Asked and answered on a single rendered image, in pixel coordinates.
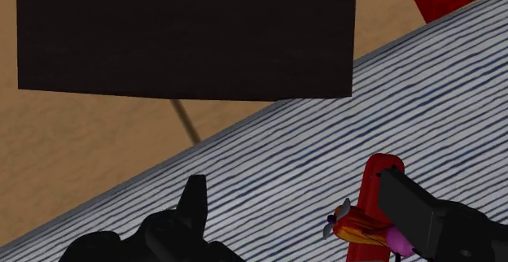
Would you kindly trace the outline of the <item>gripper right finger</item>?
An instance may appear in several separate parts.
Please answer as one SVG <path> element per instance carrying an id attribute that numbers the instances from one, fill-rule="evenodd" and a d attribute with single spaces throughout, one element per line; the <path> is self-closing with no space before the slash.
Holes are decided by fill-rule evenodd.
<path id="1" fill-rule="evenodd" d="M 416 253 L 433 262 L 508 262 L 508 225 L 437 199 L 396 168 L 379 174 L 378 205 Z"/>

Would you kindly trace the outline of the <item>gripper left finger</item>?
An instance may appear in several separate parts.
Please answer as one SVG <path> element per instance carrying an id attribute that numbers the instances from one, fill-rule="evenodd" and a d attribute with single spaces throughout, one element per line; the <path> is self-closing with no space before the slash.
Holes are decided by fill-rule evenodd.
<path id="1" fill-rule="evenodd" d="M 223 243 L 204 240 L 207 215 L 206 176 L 192 175 L 174 209 L 150 214 L 125 239 L 113 231 L 84 234 L 59 262 L 246 262 Z"/>

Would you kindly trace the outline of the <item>red orange toy airplane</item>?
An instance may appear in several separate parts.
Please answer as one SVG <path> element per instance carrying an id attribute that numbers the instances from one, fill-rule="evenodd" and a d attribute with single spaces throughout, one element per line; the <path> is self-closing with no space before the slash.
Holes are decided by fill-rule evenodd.
<path id="1" fill-rule="evenodd" d="M 373 154 L 363 172 L 357 204 L 345 199 L 326 218 L 322 236 L 334 234 L 349 243 L 346 262 L 389 262 L 391 254 L 401 262 L 414 254 L 414 247 L 378 206 L 380 173 L 385 168 L 405 171 L 399 157 Z"/>

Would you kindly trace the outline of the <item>blue white striped bed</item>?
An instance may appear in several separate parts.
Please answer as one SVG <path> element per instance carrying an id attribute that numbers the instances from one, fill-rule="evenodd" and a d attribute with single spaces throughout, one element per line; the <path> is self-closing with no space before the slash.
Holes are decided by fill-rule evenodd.
<path id="1" fill-rule="evenodd" d="M 353 94 L 274 103 L 0 247 L 0 262 L 58 262 L 82 234 L 132 235 L 208 186 L 205 238 L 247 262 L 345 262 L 326 215 L 356 200 L 376 153 L 441 199 L 508 224 L 508 0 L 482 0 L 354 63 Z"/>

